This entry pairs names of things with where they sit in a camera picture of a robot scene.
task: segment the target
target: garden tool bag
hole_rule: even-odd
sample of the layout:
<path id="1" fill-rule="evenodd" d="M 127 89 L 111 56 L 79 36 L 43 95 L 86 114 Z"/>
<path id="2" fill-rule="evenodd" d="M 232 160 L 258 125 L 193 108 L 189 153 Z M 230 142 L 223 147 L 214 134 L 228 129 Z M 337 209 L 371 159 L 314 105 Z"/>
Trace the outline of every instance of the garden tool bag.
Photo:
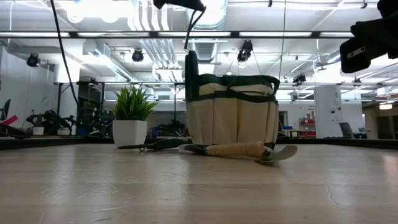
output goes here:
<path id="1" fill-rule="evenodd" d="M 261 141 L 274 147 L 279 124 L 278 79 L 199 75 L 196 53 L 189 52 L 185 61 L 187 120 L 194 144 Z"/>

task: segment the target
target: chair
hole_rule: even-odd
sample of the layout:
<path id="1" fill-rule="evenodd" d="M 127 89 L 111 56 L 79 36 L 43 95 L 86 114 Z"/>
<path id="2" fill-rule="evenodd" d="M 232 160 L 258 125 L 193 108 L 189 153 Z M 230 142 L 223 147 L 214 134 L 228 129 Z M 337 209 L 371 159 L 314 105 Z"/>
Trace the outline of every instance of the chair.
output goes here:
<path id="1" fill-rule="evenodd" d="M 4 106 L 2 108 L 0 108 L 0 112 L 1 112 L 0 121 L 4 121 L 5 119 L 7 119 L 10 103 L 11 103 L 11 100 L 7 100 L 6 103 L 4 104 Z"/>
<path id="2" fill-rule="evenodd" d="M 350 139 L 354 138 L 353 130 L 351 129 L 351 126 L 349 125 L 349 123 L 342 122 L 342 123 L 339 123 L 339 125 L 340 125 L 341 132 L 343 133 L 344 138 L 350 138 Z"/>

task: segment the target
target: wooden handle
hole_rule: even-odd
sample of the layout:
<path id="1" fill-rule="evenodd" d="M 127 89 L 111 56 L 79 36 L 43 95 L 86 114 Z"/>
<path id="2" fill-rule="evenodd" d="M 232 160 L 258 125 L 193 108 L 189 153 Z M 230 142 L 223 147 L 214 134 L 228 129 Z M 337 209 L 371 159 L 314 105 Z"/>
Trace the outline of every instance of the wooden handle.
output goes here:
<path id="1" fill-rule="evenodd" d="M 209 156 L 256 156 L 261 157 L 265 147 L 263 142 L 224 144 L 207 147 Z"/>

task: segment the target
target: potted plant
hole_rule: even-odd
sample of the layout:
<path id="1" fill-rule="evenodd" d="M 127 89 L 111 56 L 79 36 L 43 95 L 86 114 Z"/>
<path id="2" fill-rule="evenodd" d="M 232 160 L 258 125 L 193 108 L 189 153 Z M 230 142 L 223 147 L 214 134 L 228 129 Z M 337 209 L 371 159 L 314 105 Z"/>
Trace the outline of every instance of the potted plant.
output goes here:
<path id="1" fill-rule="evenodd" d="M 147 101 L 148 96 L 140 86 L 124 87 L 116 93 L 116 106 L 113 108 L 113 139 L 116 147 L 144 144 L 147 135 L 148 116 L 157 103 Z"/>

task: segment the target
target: green plant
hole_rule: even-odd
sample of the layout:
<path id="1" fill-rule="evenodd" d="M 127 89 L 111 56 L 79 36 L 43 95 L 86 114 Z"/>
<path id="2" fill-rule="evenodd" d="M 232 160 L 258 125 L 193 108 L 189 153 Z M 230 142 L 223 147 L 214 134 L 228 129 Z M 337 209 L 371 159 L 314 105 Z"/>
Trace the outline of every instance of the green plant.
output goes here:
<path id="1" fill-rule="evenodd" d="M 115 94 L 118 99 L 112 110 L 117 120 L 145 121 L 157 105 L 157 103 L 147 101 L 148 96 L 145 96 L 145 91 L 141 86 L 136 88 L 130 85 L 129 89 L 124 87 L 120 94 L 116 92 Z"/>

